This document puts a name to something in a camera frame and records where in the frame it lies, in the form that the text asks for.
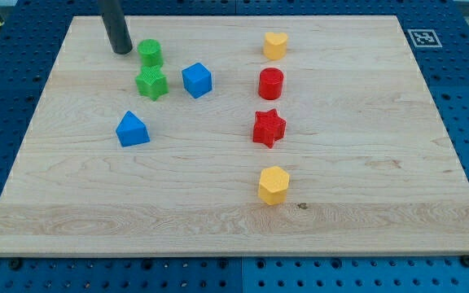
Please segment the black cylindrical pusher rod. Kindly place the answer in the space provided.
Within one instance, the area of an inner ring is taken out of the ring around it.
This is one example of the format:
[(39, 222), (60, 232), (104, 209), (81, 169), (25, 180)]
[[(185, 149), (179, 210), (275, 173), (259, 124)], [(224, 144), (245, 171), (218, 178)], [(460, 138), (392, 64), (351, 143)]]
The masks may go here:
[(97, 0), (112, 51), (126, 55), (133, 49), (120, 0)]

